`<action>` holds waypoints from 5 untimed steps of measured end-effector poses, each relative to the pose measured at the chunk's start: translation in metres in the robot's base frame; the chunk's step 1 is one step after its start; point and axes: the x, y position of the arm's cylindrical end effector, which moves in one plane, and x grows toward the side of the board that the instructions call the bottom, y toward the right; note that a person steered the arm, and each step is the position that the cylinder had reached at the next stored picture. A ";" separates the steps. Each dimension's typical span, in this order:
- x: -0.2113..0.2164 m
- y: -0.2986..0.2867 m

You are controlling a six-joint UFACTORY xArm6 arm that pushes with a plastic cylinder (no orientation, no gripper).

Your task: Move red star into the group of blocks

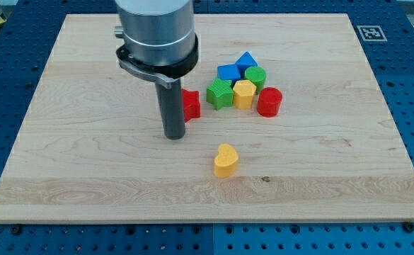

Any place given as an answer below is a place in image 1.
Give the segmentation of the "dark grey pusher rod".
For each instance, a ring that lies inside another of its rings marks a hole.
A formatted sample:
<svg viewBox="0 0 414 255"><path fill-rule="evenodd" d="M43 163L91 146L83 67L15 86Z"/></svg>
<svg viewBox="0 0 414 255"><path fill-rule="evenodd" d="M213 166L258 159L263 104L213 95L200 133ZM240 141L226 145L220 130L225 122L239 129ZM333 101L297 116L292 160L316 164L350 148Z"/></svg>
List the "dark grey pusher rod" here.
<svg viewBox="0 0 414 255"><path fill-rule="evenodd" d="M180 79L177 79L169 89L161 84L156 84L156 95L159 102L164 135L170 140L179 140L185 135L185 118Z"/></svg>

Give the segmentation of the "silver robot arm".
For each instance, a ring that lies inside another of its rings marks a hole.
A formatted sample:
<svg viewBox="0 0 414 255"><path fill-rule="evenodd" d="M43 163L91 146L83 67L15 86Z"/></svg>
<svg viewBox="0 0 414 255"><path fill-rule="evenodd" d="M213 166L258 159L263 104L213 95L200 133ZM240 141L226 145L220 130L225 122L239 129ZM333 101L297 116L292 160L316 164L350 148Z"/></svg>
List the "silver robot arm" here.
<svg viewBox="0 0 414 255"><path fill-rule="evenodd" d="M115 0L121 25L116 38L119 65L131 75L155 83L164 135L185 135L181 78L198 61L193 4L190 0Z"/></svg>

